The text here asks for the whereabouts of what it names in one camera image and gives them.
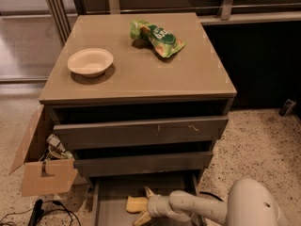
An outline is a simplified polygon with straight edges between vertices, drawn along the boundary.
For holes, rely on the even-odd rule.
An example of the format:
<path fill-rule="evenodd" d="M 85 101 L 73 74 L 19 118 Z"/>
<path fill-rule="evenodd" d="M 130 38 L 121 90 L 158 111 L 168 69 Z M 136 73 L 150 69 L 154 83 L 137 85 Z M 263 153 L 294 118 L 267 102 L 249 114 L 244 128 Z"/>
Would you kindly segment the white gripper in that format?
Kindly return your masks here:
<path fill-rule="evenodd" d="M 134 226 L 143 226 L 151 220 L 151 218 L 167 217 L 172 211 L 169 204 L 169 197 L 162 195 L 154 195 L 153 191 L 148 187 L 144 187 L 148 198 L 147 211 L 142 211 L 137 220 L 134 221 Z"/>

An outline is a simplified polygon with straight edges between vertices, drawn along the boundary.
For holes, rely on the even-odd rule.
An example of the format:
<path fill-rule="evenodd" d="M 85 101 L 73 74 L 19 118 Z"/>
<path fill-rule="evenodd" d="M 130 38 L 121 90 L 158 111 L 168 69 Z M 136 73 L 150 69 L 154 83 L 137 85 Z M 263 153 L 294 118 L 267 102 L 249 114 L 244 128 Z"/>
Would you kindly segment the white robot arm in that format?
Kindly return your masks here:
<path fill-rule="evenodd" d="M 181 190 L 168 196 L 145 187 L 146 197 L 129 196 L 126 211 L 139 213 L 134 226 L 152 218 L 168 217 L 187 222 L 193 215 L 205 217 L 221 226 L 289 226 L 283 211 L 270 191 L 253 179 L 241 179 L 230 188 L 227 202 L 191 195 Z"/>

